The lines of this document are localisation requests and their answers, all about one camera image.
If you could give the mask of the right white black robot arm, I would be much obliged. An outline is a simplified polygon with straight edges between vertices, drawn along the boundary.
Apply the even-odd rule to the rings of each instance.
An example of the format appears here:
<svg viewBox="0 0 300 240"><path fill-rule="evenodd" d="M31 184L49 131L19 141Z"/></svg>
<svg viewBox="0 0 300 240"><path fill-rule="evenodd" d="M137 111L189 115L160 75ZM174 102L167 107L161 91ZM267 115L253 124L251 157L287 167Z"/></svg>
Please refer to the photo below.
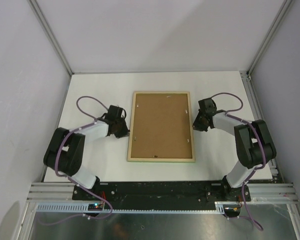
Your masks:
<svg viewBox="0 0 300 240"><path fill-rule="evenodd" d="M192 124L195 131L219 129L234 136L238 160L224 176L223 186L220 188L221 196L232 201L239 194L238 188L277 156L276 147L264 120L248 121L225 110L218 110L211 97L200 100L198 105L198 114Z"/></svg>

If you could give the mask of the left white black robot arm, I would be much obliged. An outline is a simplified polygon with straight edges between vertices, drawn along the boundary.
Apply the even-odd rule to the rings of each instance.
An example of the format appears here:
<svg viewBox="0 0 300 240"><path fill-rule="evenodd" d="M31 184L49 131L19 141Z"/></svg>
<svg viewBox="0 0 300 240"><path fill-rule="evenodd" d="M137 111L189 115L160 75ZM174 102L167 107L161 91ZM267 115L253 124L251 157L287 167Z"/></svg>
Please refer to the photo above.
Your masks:
<svg viewBox="0 0 300 240"><path fill-rule="evenodd" d="M69 130L57 128L50 140L43 163L54 170L58 177L68 178L83 187L83 194L90 200L100 196L100 179L83 166L85 144L114 135L117 139L130 133L126 123L127 112L122 107L110 105L107 112L93 122Z"/></svg>

